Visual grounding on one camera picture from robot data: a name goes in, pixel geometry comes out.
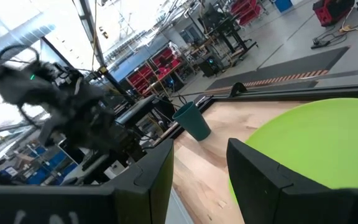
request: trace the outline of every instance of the black floor mat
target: black floor mat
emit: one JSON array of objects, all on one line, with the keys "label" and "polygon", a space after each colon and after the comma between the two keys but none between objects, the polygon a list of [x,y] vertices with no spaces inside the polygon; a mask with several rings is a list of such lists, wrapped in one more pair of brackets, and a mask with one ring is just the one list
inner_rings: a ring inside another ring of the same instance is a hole
[{"label": "black floor mat", "polygon": [[289,62],[260,68],[257,71],[246,72],[239,75],[234,75],[232,77],[222,78],[212,83],[212,85],[210,85],[207,90],[214,90],[231,86],[236,82],[252,83],[256,81],[268,80],[277,77],[288,77],[292,75],[294,75],[292,78],[295,78],[297,74],[323,70],[327,71],[335,65],[335,63],[346,53],[348,49],[348,47],[342,47],[320,54],[291,60]]}]

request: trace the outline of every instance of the teal cup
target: teal cup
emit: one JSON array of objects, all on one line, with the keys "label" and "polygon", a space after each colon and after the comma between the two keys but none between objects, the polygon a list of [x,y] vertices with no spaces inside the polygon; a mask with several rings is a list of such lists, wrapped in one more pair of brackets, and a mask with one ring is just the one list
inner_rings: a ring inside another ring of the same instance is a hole
[{"label": "teal cup", "polygon": [[183,105],[172,118],[197,141],[202,141],[211,134],[211,129],[193,101]]}]

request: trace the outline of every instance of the wooden surface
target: wooden surface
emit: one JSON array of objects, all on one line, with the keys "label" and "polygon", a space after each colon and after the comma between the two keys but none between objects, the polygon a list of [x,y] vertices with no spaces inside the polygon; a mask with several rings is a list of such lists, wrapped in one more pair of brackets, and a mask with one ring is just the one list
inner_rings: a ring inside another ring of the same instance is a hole
[{"label": "wooden surface", "polygon": [[212,133],[197,142],[187,132],[175,140],[173,186],[194,223],[244,223],[229,192],[226,147],[302,103],[215,103],[203,113]]}]

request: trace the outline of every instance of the metal shelving rack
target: metal shelving rack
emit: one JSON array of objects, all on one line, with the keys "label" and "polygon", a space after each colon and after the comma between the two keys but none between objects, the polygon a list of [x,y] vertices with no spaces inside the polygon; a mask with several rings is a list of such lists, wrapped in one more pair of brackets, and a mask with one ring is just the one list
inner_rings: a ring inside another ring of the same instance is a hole
[{"label": "metal shelving rack", "polygon": [[25,164],[23,168],[18,171],[18,173],[12,178],[13,180],[28,183],[30,178],[36,176],[38,172],[43,170],[43,172],[47,171],[47,173],[37,184],[50,185],[59,178],[63,180],[65,176],[63,171],[72,164],[75,164],[75,162],[70,157],[64,154],[64,158],[61,161],[59,161],[56,165],[52,165],[50,161],[63,151],[59,147],[50,147],[48,149],[44,149],[44,152],[38,153],[36,151],[38,147],[41,146],[31,146],[28,144],[24,147],[23,150],[20,150],[20,154],[22,156],[31,157],[31,154],[35,154],[36,156],[33,157],[33,159],[28,164]]}]

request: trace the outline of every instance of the blue container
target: blue container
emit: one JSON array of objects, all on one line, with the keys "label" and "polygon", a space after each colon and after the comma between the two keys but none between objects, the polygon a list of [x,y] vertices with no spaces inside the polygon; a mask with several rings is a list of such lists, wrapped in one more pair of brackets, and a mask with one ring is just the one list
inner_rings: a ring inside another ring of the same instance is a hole
[{"label": "blue container", "polygon": [[211,129],[193,101],[183,105],[172,118],[197,141],[204,140],[211,134]]},{"label": "blue container", "polygon": [[291,0],[276,0],[274,4],[280,12],[284,12],[293,6]]},{"label": "blue container", "polygon": [[29,156],[35,158],[35,157],[37,157],[38,155],[43,154],[43,153],[46,151],[46,149],[45,149],[44,147],[42,147],[42,146],[38,146],[38,147],[36,147],[36,148],[34,149],[34,151],[37,152],[37,153],[31,152],[31,153],[29,154]]}]

